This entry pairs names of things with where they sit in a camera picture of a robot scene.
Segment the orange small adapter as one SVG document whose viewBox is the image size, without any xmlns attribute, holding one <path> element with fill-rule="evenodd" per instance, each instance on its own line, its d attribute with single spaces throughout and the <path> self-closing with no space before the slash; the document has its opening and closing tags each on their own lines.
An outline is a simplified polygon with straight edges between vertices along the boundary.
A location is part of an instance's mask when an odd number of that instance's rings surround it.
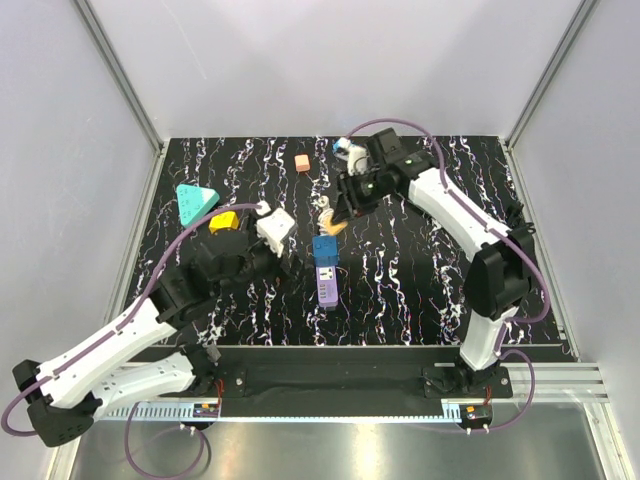
<svg viewBox="0 0 640 480">
<path fill-rule="evenodd" d="M 333 223 L 331 220 L 327 220 L 324 224 L 324 229 L 327 235 L 337 236 L 348 226 L 347 222 Z"/>
</svg>

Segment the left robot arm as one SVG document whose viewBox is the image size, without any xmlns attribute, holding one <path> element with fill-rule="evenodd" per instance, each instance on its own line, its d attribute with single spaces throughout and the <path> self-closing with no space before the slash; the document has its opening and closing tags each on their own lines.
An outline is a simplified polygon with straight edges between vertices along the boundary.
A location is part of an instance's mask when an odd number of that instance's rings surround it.
<svg viewBox="0 0 640 480">
<path fill-rule="evenodd" d="M 13 376 L 27 401 L 31 434 L 48 447 L 83 435 L 110 412 L 155 396 L 208 394 L 219 357 L 214 349 L 183 345 L 163 359 L 121 370 L 132 357 L 205 318 L 223 293 L 265 280 L 281 285 L 302 276 L 296 253 L 275 253 L 254 233 L 226 230 L 194 241 L 166 268 L 150 293 L 68 352 L 46 362 L 24 360 Z"/>
</svg>

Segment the blue cube plug adapter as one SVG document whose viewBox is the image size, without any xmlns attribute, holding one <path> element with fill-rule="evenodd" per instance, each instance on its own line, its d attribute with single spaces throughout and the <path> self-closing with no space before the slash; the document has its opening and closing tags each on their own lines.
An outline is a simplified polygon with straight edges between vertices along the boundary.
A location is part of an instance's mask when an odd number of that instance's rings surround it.
<svg viewBox="0 0 640 480">
<path fill-rule="evenodd" d="M 318 235 L 312 239 L 314 264 L 318 268 L 333 267 L 339 262 L 338 241 L 335 236 Z"/>
</svg>

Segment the yellow cube socket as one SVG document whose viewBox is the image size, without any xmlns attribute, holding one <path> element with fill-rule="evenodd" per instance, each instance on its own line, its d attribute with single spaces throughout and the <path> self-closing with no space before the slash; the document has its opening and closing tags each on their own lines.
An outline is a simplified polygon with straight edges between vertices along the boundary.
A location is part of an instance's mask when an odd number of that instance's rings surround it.
<svg viewBox="0 0 640 480">
<path fill-rule="evenodd" d="M 239 228 L 239 218 L 236 212 L 227 211 L 213 216 L 208 224 L 211 234 L 222 230 L 237 230 Z"/>
</svg>

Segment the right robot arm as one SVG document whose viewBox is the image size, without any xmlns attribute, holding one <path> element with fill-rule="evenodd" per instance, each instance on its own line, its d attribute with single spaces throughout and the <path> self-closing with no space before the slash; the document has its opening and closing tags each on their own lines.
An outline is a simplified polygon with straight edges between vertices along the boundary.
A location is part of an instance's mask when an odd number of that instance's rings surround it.
<svg viewBox="0 0 640 480">
<path fill-rule="evenodd" d="M 506 322 L 532 288 L 529 228 L 512 228 L 471 202 L 441 169 L 440 159 L 409 152 L 387 128 L 364 145 L 341 137 L 334 155 L 347 167 L 337 177 L 332 220 L 340 223 L 372 213 L 396 195 L 434 219 L 456 241 L 470 262 L 463 292 L 471 316 L 454 366 L 429 377 L 442 393 L 476 396 L 486 389 L 499 364 Z"/>
</svg>

